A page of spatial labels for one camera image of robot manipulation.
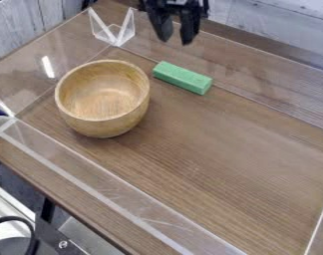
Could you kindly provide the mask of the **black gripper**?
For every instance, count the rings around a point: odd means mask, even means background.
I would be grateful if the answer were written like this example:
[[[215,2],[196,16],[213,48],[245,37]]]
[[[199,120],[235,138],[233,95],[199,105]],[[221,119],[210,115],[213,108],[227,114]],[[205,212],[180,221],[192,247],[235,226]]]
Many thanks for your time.
[[[139,10],[148,14],[160,41],[166,42],[172,34],[170,15],[179,14],[180,42],[187,45],[198,33],[199,17],[209,13],[207,0],[139,0]]]

